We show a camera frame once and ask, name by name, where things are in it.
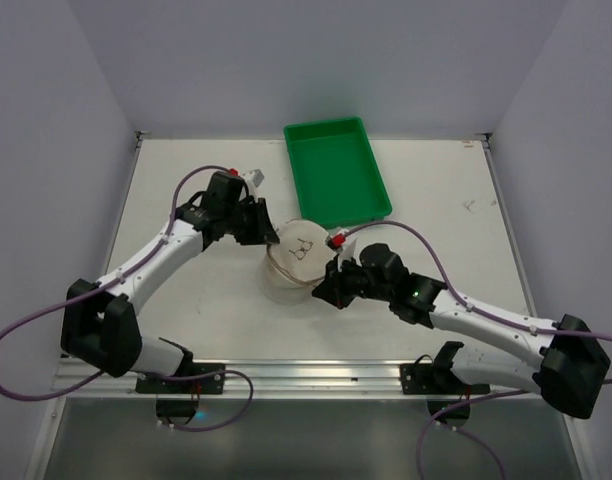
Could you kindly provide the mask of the white mesh laundry bag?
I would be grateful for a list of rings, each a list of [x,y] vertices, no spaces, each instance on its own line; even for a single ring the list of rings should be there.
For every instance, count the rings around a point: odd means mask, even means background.
[[[290,220],[277,230],[279,244],[268,245],[258,269],[262,293],[283,305],[305,302],[325,276],[334,252],[328,232],[308,220]]]

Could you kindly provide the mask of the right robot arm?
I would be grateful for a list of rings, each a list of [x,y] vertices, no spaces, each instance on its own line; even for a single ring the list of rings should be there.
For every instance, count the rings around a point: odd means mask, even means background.
[[[457,333],[489,345],[448,342],[435,356],[435,380],[447,391],[488,384],[538,394],[561,413],[591,416],[611,361],[580,318],[525,317],[470,302],[447,283],[407,269],[383,243],[359,257],[338,255],[326,265],[313,297],[338,308],[355,299],[382,301],[400,320]]]

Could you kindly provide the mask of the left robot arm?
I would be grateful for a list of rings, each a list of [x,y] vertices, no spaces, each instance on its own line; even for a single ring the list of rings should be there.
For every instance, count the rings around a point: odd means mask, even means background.
[[[265,199],[263,173],[211,167],[207,187],[180,202],[173,194],[162,230],[123,265],[94,282],[79,279],[67,291],[62,350],[118,378],[128,372],[182,379],[193,354],[163,338],[144,336],[138,315],[151,296],[188,261],[226,235],[242,245],[279,241]]]

